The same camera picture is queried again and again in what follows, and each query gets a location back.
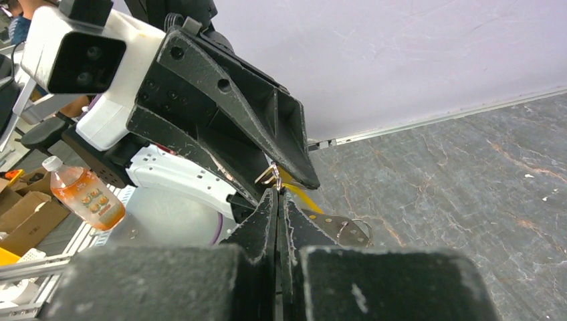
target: person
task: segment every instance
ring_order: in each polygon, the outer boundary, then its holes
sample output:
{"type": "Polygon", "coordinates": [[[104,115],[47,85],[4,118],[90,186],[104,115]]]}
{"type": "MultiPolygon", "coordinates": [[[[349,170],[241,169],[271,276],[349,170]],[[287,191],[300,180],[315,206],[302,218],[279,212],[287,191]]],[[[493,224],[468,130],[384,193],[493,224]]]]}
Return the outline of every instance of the person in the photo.
{"type": "MultiPolygon", "coordinates": [[[[6,10],[13,16],[13,20],[8,29],[10,42],[13,45],[17,45],[26,40],[35,10],[44,5],[55,7],[55,4],[47,0],[2,0],[1,4],[4,5],[6,10]]],[[[41,96],[47,94],[47,92],[39,86],[37,87],[37,91],[41,96]]],[[[91,99],[92,96],[81,96],[59,111],[69,118],[78,117],[82,114],[82,108],[87,106],[91,99]]]]}

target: orange juice bottle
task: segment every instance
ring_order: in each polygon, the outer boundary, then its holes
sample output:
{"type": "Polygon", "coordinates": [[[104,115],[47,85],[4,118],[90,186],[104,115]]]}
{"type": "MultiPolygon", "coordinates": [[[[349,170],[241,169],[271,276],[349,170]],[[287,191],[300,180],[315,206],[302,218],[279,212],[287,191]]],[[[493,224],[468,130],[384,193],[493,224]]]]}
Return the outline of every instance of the orange juice bottle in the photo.
{"type": "Polygon", "coordinates": [[[120,200],[91,171],[63,165],[57,156],[44,160],[51,172],[51,191],[84,221],[102,231],[113,228],[126,213],[120,200]]]}

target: white bottle cap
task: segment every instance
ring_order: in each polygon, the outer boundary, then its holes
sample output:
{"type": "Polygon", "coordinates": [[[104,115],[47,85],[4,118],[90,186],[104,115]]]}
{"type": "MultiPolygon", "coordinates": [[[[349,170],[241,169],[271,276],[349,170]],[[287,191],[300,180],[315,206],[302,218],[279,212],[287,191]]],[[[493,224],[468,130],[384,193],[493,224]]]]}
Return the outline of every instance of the white bottle cap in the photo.
{"type": "Polygon", "coordinates": [[[57,156],[51,156],[48,159],[44,160],[41,164],[47,171],[53,172],[61,168],[63,166],[63,162],[57,156]]]}

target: stool seat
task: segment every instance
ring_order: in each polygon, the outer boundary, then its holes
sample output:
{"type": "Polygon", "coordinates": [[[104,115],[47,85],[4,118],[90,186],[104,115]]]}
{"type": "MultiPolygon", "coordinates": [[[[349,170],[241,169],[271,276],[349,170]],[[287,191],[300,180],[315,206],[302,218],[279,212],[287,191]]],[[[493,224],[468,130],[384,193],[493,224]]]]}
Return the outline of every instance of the stool seat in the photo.
{"type": "Polygon", "coordinates": [[[26,132],[21,137],[20,143],[25,148],[46,152],[49,147],[61,140],[61,135],[67,128],[69,124],[62,119],[50,117],[26,132]]]}

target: marble tabletop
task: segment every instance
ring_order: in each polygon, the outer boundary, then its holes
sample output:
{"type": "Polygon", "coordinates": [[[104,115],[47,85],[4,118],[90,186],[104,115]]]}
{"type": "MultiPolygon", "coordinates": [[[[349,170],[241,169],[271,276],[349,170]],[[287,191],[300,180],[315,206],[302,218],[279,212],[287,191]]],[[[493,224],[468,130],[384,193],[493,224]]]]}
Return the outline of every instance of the marble tabletop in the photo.
{"type": "Polygon", "coordinates": [[[502,320],[567,320],[567,95],[311,153],[325,212],[477,265],[502,320]]]}

